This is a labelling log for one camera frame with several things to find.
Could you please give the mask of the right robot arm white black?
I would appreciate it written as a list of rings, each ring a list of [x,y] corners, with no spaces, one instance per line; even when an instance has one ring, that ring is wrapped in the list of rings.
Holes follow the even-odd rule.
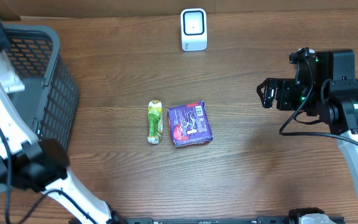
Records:
[[[282,124],[282,136],[321,136],[337,141],[351,173],[358,199],[358,78],[351,49],[314,51],[303,47],[289,54],[296,73],[291,79],[266,78],[256,92],[264,108],[292,111]],[[324,123],[328,133],[286,132],[299,114],[314,116],[311,124]]]

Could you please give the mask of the teal snack packet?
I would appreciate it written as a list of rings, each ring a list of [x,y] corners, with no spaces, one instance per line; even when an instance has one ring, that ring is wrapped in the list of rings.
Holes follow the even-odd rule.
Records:
[[[0,82],[7,94],[25,90],[25,85],[4,50],[0,51]]]

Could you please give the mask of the green yellow drink pouch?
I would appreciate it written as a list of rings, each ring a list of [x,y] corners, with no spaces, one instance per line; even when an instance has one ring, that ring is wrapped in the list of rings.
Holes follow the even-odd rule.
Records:
[[[149,135],[147,140],[151,144],[159,144],[163,133],[163,107],[159,100],[152,100],[148,105]]]

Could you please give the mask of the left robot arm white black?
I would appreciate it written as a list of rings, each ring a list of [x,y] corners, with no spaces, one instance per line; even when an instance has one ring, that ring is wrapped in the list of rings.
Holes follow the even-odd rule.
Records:
[[[57,33],[0,20],[0,185],[54,199],[75,223],[122,223],[71,170],[67,147],[78,101]]]

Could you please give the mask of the purple square packet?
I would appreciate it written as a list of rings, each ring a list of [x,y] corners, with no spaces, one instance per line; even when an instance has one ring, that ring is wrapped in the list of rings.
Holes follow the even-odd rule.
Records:
[[[204,144],[214,138],[203,100],[169,108],[167,118],[175,147]]]

